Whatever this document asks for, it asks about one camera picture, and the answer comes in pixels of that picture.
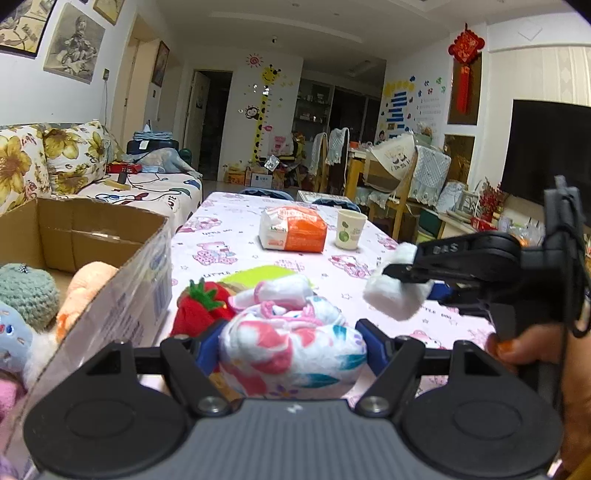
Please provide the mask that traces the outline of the lime green sponge cloth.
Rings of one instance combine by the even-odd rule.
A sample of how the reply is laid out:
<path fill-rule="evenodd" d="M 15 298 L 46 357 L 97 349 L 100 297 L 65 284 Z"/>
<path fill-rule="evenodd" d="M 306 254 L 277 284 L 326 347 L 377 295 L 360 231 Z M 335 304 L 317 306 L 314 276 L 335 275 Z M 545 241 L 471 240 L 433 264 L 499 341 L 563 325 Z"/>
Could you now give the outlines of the lime green sponge cloth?
<path fill-rule="evenodd" d="M 220 283 L 235 286 L 238 289 L 252 289 L 259 282 L 279 279 L 294 275 L 294 271 L 277 265 L 267 265 L 242 270 L 225 276 Z"/>

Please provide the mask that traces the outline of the pink floral cloth bundle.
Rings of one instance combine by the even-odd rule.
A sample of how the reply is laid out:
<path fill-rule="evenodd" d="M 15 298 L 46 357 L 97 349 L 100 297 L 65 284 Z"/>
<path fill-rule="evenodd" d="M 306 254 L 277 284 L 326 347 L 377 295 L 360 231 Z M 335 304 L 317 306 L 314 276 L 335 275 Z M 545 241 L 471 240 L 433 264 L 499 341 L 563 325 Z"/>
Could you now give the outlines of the pink floral cloth bundle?
<path fill-rule="evenodd" d="M 260 281 L 229 306 L 235 317 L 219 334 L 218 368 L 242 397 L 341 398 L 367 364 L 362 334 L 304 275 Z"/>

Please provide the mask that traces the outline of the orange white tissue pack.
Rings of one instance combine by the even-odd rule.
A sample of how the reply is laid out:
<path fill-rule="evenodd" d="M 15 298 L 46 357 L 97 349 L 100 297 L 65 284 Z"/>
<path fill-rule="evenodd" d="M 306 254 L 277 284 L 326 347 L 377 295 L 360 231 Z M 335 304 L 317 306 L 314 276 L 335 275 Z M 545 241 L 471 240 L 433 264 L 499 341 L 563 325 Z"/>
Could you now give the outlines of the orange white tissue pack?
<path fill-rule="evenodd" d="M 263 249 L 322 253 L 328 227 L 317 211 L 301 206 L 267 208 L 260 216 L 259 242 Z"/>

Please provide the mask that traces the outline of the teal knitted soft toy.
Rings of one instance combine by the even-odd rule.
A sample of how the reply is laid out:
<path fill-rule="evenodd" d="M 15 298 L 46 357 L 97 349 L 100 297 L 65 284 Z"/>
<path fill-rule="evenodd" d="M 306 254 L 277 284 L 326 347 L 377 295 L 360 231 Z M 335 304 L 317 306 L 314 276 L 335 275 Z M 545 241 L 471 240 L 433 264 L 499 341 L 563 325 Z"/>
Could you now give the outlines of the teal knitted soft toy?
<path fill-rule="evenodd" d="M 14 308 L 36 331 L 45 330 L 60 308 L 53 277 L 42 269 L 9 263 L 0 269 L 1 301 Z"/>

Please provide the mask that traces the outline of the framed sketch picture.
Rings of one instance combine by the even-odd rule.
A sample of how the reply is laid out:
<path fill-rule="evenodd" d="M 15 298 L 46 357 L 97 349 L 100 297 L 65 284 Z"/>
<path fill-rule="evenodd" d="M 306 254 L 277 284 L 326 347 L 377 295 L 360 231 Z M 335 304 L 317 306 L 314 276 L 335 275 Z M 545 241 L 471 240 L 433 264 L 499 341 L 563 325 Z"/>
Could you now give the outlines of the framed sketch picture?
<path fill-rule="evenodd" d="M 90 84 L 105 29 L 71 3 L 65 3 L 53 32 L 43 70 Z"/>

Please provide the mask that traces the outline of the white fluffy soft piece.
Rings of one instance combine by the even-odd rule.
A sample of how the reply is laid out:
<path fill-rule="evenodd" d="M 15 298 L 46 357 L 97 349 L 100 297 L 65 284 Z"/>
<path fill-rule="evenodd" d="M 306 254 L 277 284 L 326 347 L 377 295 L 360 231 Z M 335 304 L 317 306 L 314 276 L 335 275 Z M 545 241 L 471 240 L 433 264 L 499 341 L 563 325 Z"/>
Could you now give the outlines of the white fluffy soft piece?
<path fill-rule="evenodd" d="M 391 264 L 412 264 L 417 253 L 417 246 L 402 243 L 388 253 L 377 270 L 370 276 L 363 290 L 363 299 L 397 321 L 411 319 L 428 299 L 435 282 L 403 283 L 385 274 Z"/>

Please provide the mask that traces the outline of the black framed drawing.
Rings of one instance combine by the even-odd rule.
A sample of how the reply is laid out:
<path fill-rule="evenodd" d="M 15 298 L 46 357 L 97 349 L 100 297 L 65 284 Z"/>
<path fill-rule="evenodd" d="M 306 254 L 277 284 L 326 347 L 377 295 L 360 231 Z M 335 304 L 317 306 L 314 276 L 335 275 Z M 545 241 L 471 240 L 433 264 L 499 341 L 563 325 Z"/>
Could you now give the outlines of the black framed drawing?
<path fill-rule="evenodd" d="M 55 0 L 23 1 L 1 22 L 1 51 L 35 58 Z"/>

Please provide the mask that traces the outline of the cartoon print sofa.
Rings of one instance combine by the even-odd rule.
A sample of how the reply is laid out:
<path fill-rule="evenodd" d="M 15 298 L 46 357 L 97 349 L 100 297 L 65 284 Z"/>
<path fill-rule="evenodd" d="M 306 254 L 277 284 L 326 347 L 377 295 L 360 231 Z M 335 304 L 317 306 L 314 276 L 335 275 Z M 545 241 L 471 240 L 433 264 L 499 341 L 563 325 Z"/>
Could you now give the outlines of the cartoon print sofa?
<path fill-rule="evenodd" d="M 200 206 L 204 194 L 198 177 L 185 173 L 130 173 L 125 181 L 108 173 L 82 188 L 78 196 L 112 205 L 149 210 L 168 219 L 171 235 Z"/>

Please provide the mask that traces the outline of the black television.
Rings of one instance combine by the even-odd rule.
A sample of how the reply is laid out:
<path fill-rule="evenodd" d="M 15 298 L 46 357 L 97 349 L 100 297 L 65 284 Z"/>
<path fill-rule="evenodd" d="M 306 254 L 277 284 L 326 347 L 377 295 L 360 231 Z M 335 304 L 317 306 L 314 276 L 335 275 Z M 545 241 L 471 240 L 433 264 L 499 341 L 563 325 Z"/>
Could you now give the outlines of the black television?
<path fill-rule="evenodd" d="M 591 108 L 514 100 L 501 190 L 536 204 L 562 175 L 579 190 L 582 210 L 590 216 Z"/>

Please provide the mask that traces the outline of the cardboard box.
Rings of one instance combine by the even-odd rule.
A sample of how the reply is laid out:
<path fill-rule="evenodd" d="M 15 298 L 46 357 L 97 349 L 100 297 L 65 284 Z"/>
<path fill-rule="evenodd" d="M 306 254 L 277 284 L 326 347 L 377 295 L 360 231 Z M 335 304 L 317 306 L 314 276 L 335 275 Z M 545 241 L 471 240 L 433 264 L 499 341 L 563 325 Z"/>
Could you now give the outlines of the cardboard box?
<path fill-rule="evenodd" d="M 61 291 L 91 262 L 117 269 L 1 424 L 1 451 L 18 469 L 29 460 L 25 417 L 44 395 L 112 340 L 155 342 L 171 300 L 170 241 L 164 216 L 80 197 L 39 198 L 2 215 L 2 263 L 46 270 Z"/>

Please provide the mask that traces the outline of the white paper cup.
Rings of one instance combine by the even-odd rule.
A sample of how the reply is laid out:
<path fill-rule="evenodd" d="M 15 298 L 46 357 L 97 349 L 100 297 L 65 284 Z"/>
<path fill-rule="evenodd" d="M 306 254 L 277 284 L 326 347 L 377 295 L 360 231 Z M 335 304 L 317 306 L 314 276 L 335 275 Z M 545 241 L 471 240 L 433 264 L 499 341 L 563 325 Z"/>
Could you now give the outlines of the white paper cup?
<path fill-rule="evenodd" d="M 344 250 L 356 250 L 367 219 L 367 216 L 360 212 L 339 210 L 335 245 Z"/>

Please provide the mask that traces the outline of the yellow floral cushion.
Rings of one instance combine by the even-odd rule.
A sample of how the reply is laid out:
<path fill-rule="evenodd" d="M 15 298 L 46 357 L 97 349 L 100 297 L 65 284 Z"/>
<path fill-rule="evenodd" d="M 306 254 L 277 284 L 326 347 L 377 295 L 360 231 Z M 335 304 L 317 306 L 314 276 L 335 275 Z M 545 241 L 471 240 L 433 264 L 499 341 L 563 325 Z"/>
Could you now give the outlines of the yellow floral cushion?
<path fill-rule="evenodd" d="M 0 142 L 1 213 L 37 197 L 49 196 L 42 131 L 36 125 L 2 128 Z"/>
<path fill-rule="evenodd" d="M 107 170 L 108 138 L 103 125 L 93 120 L 43 133 L 51 191 L 75 195 L 102 179 Z"/>

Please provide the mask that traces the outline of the red chinese knot decoration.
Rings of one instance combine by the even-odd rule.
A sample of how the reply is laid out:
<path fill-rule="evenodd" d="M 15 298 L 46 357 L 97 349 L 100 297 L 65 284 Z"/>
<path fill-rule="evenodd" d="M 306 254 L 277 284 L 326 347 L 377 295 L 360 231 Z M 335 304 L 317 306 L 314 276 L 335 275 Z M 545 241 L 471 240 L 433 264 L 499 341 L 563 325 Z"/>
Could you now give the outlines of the red chinese knot decoration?
<path fill-rule="evenodd" d="M 464 30 L 448 48 L 448 53 L 460 65 L 459 91 L 456 106 L 459 112 L 468 112 L 470 97 L 471 65 L 485 47 L 485 39 L 477 35 L 465 24 Z"/>

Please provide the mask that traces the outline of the red strawberry plush toy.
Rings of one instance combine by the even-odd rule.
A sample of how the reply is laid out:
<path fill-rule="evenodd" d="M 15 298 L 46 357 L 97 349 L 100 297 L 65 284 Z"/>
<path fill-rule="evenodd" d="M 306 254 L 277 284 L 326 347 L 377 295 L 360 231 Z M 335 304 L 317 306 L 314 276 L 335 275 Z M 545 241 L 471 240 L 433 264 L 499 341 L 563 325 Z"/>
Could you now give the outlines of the red strawberry plush toy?
<path fill-rule="evenodd" d="M 177 300 L 170 336 L 197 337 L 219 320 L 229 321 L 235 310 L 229 305 L 230 292 L 223 285 L 190 281 Z"/>

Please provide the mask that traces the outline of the orange plush toy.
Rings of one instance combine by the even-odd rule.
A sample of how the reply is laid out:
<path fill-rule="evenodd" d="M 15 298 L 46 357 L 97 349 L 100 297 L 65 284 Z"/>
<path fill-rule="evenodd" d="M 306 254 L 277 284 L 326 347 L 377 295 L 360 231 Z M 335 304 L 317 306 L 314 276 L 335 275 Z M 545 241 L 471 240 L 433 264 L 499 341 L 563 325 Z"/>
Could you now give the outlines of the orange plush toy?
<path fill-rule="evenodd" d="M 99 261 L 88 263 L 76 272 L 56 316 L 55 338 L 58 343 L 64 340 L 85 308 L 117 272 L 116 267 Z"/>

